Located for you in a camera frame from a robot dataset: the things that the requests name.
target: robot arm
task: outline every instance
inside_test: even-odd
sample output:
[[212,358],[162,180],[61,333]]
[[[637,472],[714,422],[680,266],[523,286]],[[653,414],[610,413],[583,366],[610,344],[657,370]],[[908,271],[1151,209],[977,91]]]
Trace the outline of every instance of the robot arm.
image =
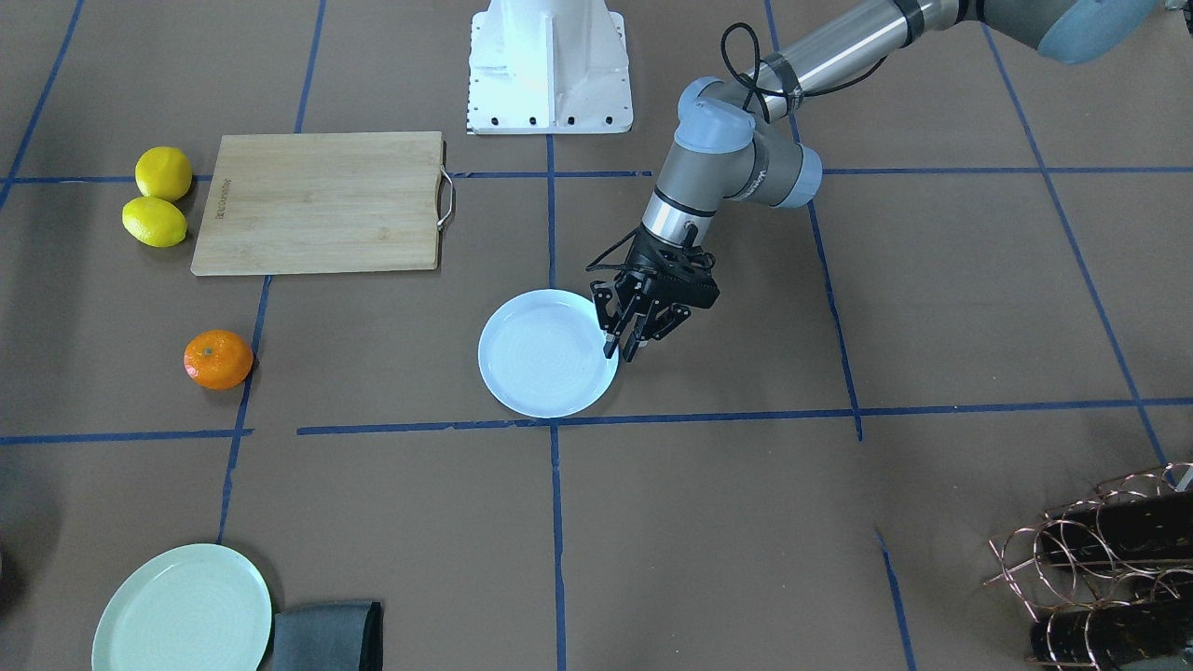
[[[1121,42],[1156,5],[863,0],[795,44],[758,59],[749,74],[734,73],[728,82],[692,82],[680,97],[680,123],[641,224],[588,266],[617,271],[611,281],[592,283],[606,332],[605,356],[612,357],[620,344],[629,362],[641,346],[661,340],[691,316],[692,308],[712,307],[719,295],[712,279],[715,259],[701,242],[722,201],[799,208],[816,195],[820,156],[769,125],[806,98],[848,86],[842,82],[925,32],[963,20],[983,21],[1064,63],[1089,61]],[[630,247],[623,263],[602,263],[625,242]]]

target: dark gray towel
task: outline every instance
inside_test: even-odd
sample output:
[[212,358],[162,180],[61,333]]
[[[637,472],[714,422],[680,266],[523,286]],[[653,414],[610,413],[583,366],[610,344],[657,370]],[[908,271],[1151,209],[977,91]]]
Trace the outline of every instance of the dark gray towel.
[[273,616],[273,671],[381,671],[381,603],[317,603]]

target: lemon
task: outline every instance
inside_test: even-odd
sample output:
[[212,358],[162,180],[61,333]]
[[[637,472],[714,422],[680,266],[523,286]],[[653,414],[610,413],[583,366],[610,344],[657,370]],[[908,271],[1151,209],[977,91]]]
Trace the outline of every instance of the lemon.
[[186,238],[186,217],[161,198],[132,198],[120,213],[124,229],[150,247],[172,247]]
[[163,201],[181,198],[191,190],[191,161],[178,147],[154,147],[137,159],[134,172],[143,196]]

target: white plate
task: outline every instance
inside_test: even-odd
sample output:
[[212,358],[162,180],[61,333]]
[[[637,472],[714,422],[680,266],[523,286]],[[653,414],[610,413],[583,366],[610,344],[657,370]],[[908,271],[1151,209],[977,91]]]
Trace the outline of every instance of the white plate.
[[592,301],[539,289],[511,298],[481,332],[481,377],[499,401],[530,417],[564,417],[608,389],[617,357],[605,358],[605,332]]
[[254,671],[270,640],[265,580],[222,546],[168,550],[116,590],[95,628],[92,671]]

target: tangerine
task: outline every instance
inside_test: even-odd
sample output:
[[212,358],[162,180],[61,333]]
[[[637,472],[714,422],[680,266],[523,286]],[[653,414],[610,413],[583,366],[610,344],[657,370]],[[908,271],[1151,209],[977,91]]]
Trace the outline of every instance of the tangerine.
[[186,345],[183,368],[200,387],[231,389],[248,377],[253,349],[231,331],[206,331]]

